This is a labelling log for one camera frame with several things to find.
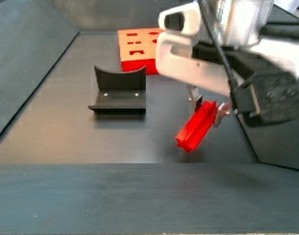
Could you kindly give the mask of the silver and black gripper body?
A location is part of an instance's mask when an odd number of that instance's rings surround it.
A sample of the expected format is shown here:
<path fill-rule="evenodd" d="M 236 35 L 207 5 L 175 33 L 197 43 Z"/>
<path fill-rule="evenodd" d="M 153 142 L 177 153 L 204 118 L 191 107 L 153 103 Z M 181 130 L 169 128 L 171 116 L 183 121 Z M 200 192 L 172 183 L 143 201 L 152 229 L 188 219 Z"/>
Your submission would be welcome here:
<path fill-rule="evenodd" d="M 193 0 L 157 17 L 157 72 L 225 96 L 249 126 L 299 118 L 293 74 L 249 50 L 260 44 L 263 5 L 253 0 Z"/>

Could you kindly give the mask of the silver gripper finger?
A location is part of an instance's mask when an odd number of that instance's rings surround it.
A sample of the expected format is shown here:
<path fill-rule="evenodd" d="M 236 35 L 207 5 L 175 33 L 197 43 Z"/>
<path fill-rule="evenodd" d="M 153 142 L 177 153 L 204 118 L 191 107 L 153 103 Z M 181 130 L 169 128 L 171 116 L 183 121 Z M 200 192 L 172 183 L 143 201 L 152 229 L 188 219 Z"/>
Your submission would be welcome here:
<path fill-rule="evenodd" d="M 187 86 L 187 91 L 188 91 L 188 101 L 193 107 L 193 111 L 197 111 L 197 109 L 201 106 L 201 94 L 199 87 L 189 84 Z"/>
<path fill-rule="evenodd" d="M 232 108 L 231 103 L 221 103 L 219 105 L 219 107 L 216 108 L 216 117 L 215 117 L 215 121 L 213 121 L 213 126 L 215 127 L 219 126 L 219 124 L 221 122 L 221 119 L 231 115 L 231 108 Z"/>

